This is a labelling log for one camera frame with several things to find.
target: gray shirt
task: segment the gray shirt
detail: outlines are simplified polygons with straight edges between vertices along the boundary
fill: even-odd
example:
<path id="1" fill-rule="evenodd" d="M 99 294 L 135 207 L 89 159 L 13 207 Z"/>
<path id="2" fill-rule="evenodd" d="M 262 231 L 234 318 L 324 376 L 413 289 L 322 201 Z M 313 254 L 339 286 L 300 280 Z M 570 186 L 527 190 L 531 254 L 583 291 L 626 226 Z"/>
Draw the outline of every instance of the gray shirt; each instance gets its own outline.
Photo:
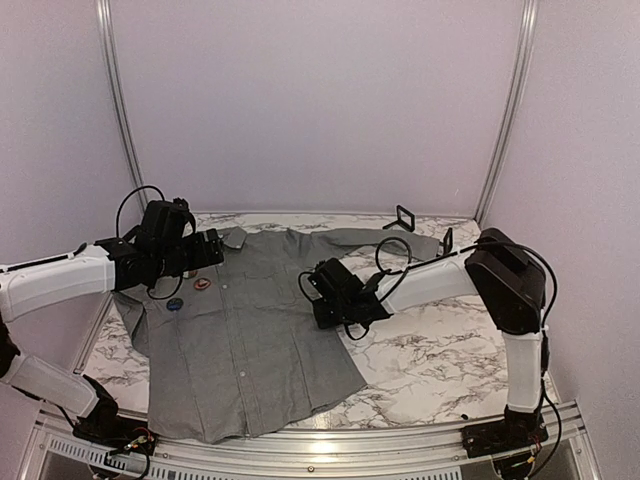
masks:
<path id="1" fill-rule="evenodd" d="M 437 240 L 402 231 L 264 231 L 249 234 L 241 250 L 226 248 L 223 264 L 185 279 L 172 297 L 183 301 L 177 311 L 142 286 L 115 294 L 134 348 L 149 357 L 149 428 L 207 443 L 254 437 L 360 390 L 362 375 L 337 332 L 318 329 L 297 277 L 392 235 L 410 243 L 414 258 L 436 255 Z M 211 286 L 196 290 L 200 278 Z M 175 281 L 162 279 L 155 296 Z"/>

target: lavender wall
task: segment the lavender wall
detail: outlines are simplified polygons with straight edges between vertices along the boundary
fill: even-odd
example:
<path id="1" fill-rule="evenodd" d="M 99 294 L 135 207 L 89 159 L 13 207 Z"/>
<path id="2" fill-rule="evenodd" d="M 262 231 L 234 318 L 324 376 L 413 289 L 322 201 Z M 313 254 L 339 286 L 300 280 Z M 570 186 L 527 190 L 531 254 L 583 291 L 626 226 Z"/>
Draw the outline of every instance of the lavender wall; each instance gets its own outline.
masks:
<path id="1" fill-rule="evenodd" d="M 112 4 L 147 181 L 197 210 L 473 215 L 523 2 Z"/>
<path id="2" fill-rule="evenodd" d="M 91 1 L 0 3 L 0 264 L 112 235 L 115 209 L 131 188 L 95 12 Z M 12 336 L 68 366 L 98 302 L 36 312 L 11 325 Z M 0 412 L 0 478 L 10 479 L 37 405 L 0 386 Z"/>
<path id="3" fill-rule="evenodd" d="M 556 267 L 552 373 L 578 398 L 603 478 L 640 451 L 640 3 L 543 1 L 487 225 Z"/>

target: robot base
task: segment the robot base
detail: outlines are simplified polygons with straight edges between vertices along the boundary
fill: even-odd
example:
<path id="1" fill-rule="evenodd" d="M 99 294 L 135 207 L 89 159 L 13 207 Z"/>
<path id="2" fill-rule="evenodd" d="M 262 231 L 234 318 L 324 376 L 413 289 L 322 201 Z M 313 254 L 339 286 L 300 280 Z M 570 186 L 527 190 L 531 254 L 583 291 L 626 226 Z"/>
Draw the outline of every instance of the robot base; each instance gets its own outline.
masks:
<path id="1" fill-rule="evenodd" d="M 514 429 L 506 420 L 470 425 L 462 429 L 462 445 L 469 458 L 506 453 L 527 448 L 549 439 L 549 433 L 542 423 L 524 433 Z"/>

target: shirt pocket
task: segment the shirt pocket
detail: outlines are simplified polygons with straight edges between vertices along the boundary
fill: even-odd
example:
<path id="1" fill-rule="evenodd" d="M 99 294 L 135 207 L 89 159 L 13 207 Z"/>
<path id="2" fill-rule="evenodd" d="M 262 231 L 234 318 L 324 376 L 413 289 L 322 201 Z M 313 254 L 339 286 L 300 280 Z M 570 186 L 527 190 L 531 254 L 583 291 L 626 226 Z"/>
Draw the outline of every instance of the shirt pocket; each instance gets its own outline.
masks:
<path id="1" fill-rule="evenodd" d="M 262 266 L 245 272 L 244 277 L 247 294 L 254 307 L 278 307 L 296 301 L 283 267 Z"/>

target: marble table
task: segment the marble table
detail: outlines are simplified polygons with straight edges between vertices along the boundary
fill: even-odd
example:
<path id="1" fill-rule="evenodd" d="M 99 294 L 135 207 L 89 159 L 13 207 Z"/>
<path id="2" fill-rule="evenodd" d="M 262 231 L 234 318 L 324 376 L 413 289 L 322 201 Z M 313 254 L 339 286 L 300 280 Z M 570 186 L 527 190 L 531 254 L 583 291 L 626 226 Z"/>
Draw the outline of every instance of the marble table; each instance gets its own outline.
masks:
<path id="1" fill-rule="evenodd" d="M 241 226 L 248 232 L 292 228 L 380 228 L 393 217 L 374 215 L 197 215 L 198 229 Z M 418 218 L 416 233 L 443 238 L 453 228 L 454 246 L 480 233 L 467 219 Z M 381 257 L 385 265 L 405 261 Z M 344 260 L 363 279 L 377 271 L 373 248 Z M 502 413 L 507 398 L 504 344 L 479 297 L 459 297 L 407 310 L 376 322 L 364 339 L 342 340 L 368 386 L 334 409 L 290 425 L 337 429 L 400 427 Z M 111 310 L 84 373 L 98 380 L 121 408 L 146 414 L 149 362 L 136 352 L 117 311 Z M 549 382 L 549 392 L 555 392 Z"/>

